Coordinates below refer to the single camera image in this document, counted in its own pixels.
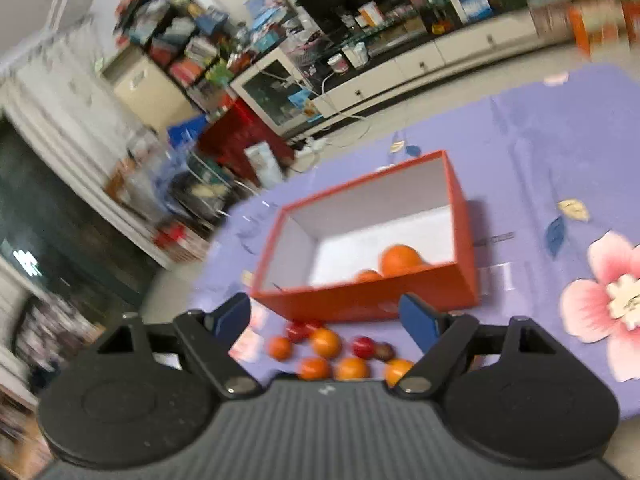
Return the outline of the small orange citrus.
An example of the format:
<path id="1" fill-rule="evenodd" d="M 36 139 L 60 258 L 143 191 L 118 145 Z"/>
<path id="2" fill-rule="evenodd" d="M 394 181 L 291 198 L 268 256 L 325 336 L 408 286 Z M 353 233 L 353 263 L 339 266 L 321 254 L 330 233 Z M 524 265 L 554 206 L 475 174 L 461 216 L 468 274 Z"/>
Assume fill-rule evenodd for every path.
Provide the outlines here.
<path id="1" fill-rule="evenodd" d="M 363 380 L 371 376 L 370 365 L 358 356 L 346 356 L 336 364 L 334 378 L 340 382 Z"/>

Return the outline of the purple floral tablecloth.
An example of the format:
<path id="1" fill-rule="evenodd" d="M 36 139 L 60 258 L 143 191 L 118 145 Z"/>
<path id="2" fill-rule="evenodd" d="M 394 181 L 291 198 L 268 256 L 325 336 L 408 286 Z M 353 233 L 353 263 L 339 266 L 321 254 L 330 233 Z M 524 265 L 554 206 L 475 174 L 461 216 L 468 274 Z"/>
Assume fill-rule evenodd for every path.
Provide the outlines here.
<path id="1" fill-rule="evenodd" d="M 557 86 L 535 82 L 427 118 L 396 139 L 452 158 L 471 203 L 480 319 L 531 316 L 611 386 L 624 417 L 636 416 L 638 382 L 614 378 L 602 342 L 567 335 L 556 302 L 567 280 L 588 275 L 593 240 L 639 238 L 638 84 L 591 65 Z"/>

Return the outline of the white glass cabinet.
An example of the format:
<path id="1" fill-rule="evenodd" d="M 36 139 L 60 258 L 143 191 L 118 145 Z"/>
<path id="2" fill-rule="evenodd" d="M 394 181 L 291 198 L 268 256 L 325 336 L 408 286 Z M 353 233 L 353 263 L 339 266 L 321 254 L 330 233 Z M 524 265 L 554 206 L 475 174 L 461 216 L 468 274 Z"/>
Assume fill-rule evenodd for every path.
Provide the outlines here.
<path id="1" fill-rule="evenodd" d="M 322 118 L 314 88 L 280 47 L 235 76 L 230 88 L 278 136 Z"/>

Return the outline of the orange cardboard box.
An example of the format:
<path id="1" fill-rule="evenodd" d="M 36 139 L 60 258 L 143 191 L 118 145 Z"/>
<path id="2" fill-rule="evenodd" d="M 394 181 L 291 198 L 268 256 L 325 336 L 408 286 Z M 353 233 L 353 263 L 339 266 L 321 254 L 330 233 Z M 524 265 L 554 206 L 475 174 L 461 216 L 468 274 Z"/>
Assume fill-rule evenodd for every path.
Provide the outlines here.
<path id="1" fill-rule="evenodd" d="M 380 255 L 396 244 L 414 248 L 424 266 L 354 281 L 364 269 L 380 273 Z M 408 292 L 439 311 L 480 301 L 468 205 L 444 151 L 282 207 L 250 289 L 282 318 L 326 323 L 397 318 Z"/>

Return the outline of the white curtain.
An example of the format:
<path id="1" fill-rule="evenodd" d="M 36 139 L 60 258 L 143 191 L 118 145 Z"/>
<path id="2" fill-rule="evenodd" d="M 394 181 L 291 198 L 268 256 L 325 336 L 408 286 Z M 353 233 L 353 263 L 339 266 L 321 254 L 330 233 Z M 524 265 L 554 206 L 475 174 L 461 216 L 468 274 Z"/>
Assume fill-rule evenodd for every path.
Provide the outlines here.
<path id="1" fill-rule="evenodd" d="M 163 268 L 149 223 L 104 192 L 142 122 L 96 73 L 102 48 L 92 18 L 34 44 L 1 71 L 1 114 L 48 167 L 104 220 Z"/>

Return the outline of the large orange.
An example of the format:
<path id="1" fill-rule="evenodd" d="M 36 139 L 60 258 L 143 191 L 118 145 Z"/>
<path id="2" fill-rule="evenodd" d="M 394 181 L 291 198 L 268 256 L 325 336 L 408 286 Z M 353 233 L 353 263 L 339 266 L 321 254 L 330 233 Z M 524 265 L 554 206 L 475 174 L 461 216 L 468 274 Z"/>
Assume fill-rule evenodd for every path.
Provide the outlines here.
<path id="1" fill-rule="evenodd" d="M 391 359 L 386 362 L 384 368 L 384 380 L 386 385 L 393 388 L 401 378 L 413 367 L 413 362 L 404 359 Z"/>
<path id="2" fill-rule="evenodd" d="M 396 244 L 383 250 L 378 260 L 378 270 L 383 276 L 394 276 L 406 274 L 424 264 L 424 259 L 414 248 Z"/>

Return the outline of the brown chestnut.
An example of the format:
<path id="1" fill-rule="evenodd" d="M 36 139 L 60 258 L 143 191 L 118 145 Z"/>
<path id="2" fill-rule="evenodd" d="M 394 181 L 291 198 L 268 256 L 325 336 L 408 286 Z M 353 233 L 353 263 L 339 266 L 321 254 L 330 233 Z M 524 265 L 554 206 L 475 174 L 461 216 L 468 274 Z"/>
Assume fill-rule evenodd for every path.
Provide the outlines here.
<path id="1" fill-rule="evenodd" d="M 373 357 L 380 362 L 393 361 L 396 358 L 395 348 L 387 342 L 377 342 L 373 348 Z"/>

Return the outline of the white tv cabinet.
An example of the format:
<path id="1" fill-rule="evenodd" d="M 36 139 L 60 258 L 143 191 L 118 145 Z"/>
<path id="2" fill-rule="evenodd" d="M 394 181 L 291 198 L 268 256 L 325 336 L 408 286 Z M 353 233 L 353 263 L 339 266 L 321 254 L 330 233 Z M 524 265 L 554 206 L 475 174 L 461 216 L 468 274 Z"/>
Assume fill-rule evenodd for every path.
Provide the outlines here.
<path id="1" fill-rule="evenodd" d="M 402 94 L 492 61 L 539 46 L 529 11 L 498 18 L 421 44 L 324 90 L 311 100 L 322 117 L 362 112 Z"/>

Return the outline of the red cherry tomato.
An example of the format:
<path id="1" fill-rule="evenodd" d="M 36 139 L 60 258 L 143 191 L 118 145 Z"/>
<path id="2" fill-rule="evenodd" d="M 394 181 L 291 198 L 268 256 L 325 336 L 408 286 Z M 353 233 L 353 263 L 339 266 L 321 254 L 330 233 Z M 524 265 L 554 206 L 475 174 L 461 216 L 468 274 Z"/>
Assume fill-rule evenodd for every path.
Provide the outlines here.
<path id="1" fill-rule="evenodd" d="M 289 322 L 285 327 L 285 335 L 292 344 L 301 344 L 309 337 L 308 327 L 305 323 Z"/>
<path id="2" fill-rule="evenodd" d="M 367 361 L 373 359 L 375 356 L 376 342 L 369 337 L 359 336 L 352 340 L 350 348 L 354 356 Z"/>
<path id="3" fill-rule="evenodd" d="M 304 323 L 305 333 L 310 337 L 316 330 L 323 328 L 324 324 L 318 320 L 311 320 Z"/>

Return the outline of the small orange kumquat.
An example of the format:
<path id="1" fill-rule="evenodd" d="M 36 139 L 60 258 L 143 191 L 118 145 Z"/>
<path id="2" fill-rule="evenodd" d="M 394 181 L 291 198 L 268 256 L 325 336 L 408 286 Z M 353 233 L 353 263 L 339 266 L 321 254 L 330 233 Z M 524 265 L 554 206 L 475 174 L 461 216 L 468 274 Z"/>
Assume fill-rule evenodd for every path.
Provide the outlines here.
<path id="1" fill-rule="evenodd" d="M 285 336 L 273 336 L 267 341 L 267 354 L 278 362 L 286 362 L 292 358 L 293 344 Z"/>

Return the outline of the black bookshelf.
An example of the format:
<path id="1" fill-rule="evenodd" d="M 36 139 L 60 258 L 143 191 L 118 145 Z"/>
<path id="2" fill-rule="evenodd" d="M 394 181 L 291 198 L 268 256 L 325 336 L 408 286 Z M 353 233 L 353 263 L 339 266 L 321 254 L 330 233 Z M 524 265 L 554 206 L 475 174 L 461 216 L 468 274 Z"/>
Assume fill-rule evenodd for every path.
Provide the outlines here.
<path id="1" fill-rule="evenodd" d="M 226 104 L 238 46 L 235 27 L 214 0 L 120 0 L 114 35 L 132 44 L 197 110 Z"/>

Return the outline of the small mandarin orange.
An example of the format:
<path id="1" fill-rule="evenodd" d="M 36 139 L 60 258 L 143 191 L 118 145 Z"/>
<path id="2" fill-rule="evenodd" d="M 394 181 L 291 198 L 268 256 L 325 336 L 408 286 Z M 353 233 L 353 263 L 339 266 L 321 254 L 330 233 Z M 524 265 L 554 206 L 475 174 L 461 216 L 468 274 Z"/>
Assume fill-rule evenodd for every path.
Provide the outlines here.
<path id="1" fill-rule="evenodd" d="M 359 271 L 355 277 L 354 281 L 357 283 L 367 283 L 373 282 L 377 280 L 382 280 L 383 275 L 379 274 L 378 271 L 372 269 L 364 269 Z"/>

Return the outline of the white air conditioner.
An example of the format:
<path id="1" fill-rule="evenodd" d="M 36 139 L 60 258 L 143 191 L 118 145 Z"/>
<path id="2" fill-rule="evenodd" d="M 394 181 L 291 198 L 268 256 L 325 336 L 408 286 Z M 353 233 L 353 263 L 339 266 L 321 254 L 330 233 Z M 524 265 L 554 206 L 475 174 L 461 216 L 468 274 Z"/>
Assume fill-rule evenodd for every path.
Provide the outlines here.
<path id="1" fill-rule="evenodd" d="M 169 77 L 138 48 L 121 50 L 101 72 L 114 95 L 158 133 L 201 113 Z"/>

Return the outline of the red gift bag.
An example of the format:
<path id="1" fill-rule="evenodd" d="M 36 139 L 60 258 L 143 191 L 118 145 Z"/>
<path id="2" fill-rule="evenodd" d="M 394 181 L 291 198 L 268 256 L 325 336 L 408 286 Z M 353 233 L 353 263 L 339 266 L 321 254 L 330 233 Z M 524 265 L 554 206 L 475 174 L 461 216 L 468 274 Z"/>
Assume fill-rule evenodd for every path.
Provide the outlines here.
<path id="1" fill-rule="evenodd" d="M 257 174 L 245 150 L 260 142 L 269 145 L 282 168 L 294 162 L 294 150 L 285 140 L 273 132 L 242 99 L 237 99 L 221 118 L 209 124 L 200 134 L 198 149 L 237 177 L 257 184 Z"/>

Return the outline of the medium orange citrus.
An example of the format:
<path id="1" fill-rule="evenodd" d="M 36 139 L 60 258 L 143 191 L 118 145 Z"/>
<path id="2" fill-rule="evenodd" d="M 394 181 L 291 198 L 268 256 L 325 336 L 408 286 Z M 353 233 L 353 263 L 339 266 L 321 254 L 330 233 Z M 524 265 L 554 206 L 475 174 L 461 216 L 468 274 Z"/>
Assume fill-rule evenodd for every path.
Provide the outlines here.
<path id="1" fill-rule="evenodd" d="M 310 348 L 319 358 L 332 361 L 341 355 L 343 350 L 342 338 L 334 330 L 317 328 L 309 337 Z"/>

